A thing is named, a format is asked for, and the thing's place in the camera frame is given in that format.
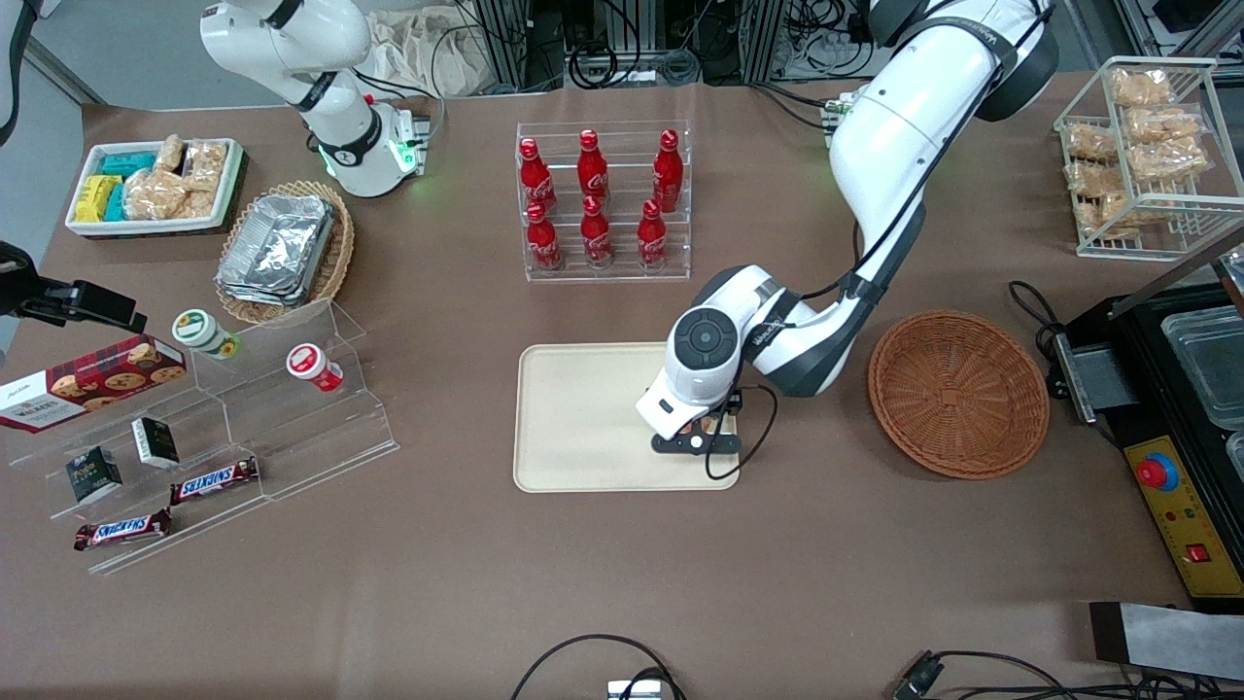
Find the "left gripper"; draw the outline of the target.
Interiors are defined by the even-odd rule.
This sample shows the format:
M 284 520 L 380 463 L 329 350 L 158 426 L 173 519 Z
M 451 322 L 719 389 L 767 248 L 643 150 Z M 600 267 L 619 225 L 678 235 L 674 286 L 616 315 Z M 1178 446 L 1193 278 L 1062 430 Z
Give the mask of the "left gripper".
M 652 384 L 636 403 L 636 412 L 644 424 L 661 438 L 710 438 L 715 418 L 703 418 L 718 412 L 734 390 L 741 377 L 740 367 L 729 371 L 671 371 L 662 367 Z M 718 434 L 736 436 L 738 408 L 722 408 L 718 417 Z

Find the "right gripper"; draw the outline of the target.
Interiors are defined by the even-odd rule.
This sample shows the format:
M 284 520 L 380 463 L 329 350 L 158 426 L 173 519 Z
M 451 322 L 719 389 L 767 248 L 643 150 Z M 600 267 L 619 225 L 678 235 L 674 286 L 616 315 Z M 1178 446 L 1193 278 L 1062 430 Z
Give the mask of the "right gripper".
M 0 291 L 2 316 L 19 315 L 46 325 L 92 322 L 131 333 L 143 333 L 148 322 L 132 297 L 97 283 L 49 282 L 44 288 L 32 259 L 12 242 L 1 242 Z

